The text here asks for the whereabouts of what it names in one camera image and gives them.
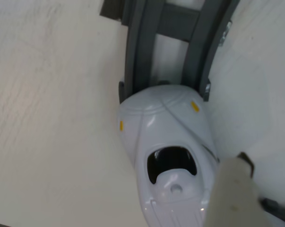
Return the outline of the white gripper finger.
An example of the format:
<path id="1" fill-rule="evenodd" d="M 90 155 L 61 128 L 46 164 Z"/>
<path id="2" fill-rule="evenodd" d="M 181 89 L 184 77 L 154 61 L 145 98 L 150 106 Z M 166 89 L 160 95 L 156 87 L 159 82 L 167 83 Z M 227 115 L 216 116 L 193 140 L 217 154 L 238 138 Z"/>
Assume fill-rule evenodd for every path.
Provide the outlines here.
<path id="1" fill-rule="evenodd" d="M 254 163 L 244 152 L 218 167 L 206 227 L 270 227 L 253 184 Z"/>

